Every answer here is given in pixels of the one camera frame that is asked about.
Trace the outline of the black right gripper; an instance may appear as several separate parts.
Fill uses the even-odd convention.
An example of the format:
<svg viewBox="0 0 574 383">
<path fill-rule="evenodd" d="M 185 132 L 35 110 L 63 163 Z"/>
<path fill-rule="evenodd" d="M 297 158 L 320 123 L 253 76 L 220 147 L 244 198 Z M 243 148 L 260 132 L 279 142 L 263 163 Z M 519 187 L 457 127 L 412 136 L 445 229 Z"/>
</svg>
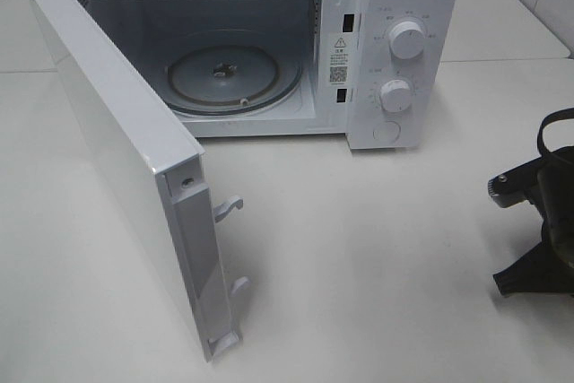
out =
<svg viewBox="0 0 574 383">
<path fill-rule="evenodd" d="M 548 240 L 492 276 L 500 294 L 573 295 L 573 169 L 540 159 L 535 179 Z"/>
</svg>

